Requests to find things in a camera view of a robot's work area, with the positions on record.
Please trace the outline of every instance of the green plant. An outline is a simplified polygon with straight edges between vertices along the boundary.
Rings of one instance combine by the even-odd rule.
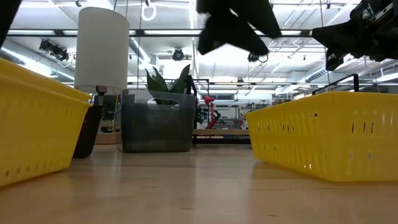
[[[191,65],[185,66],[185,68],[181,71],[180,77],[174,80],[171,83],[171,86],[168,87],[163,76],[157,71],[155,67],[155,75],[150,75],[148,70],[147,72],[147,83],[148,90],[150,91],[160,91],[165,93],[179,93],[183,94],[185,88],[187,87],[187,76],[190,70]],[[155,100],[158,105],[174,105],[176,102],[170,100]]]

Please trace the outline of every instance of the wooden floor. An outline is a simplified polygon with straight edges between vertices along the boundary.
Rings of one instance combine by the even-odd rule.
[[[246,147],[122,154],[101,146],[63,172],[0,189],[0,223],[397,223],[398,184],[332,184]]]

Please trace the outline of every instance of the yellow basket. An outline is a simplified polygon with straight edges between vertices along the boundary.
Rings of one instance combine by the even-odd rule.
[[[0,59],[0,186],[67,168],[89,99]]]
[[[330,92],[246,114],[256,158],[335,182],[398,180],[398,95]]]

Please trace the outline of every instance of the white lampshade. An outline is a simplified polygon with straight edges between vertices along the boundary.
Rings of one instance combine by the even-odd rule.
[[[107,95],[127,88],[129,27],[125,17],[109,9],[80,11],[75,88],[96,93],[96,86],[106,86]]]

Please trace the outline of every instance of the gray plastic bin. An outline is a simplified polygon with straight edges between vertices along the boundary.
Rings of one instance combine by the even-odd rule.
[[[153,98],[177,105],[157,105]],[[123,152],[187,152],[195,117],[195,96],[125,90],[122,95]]]

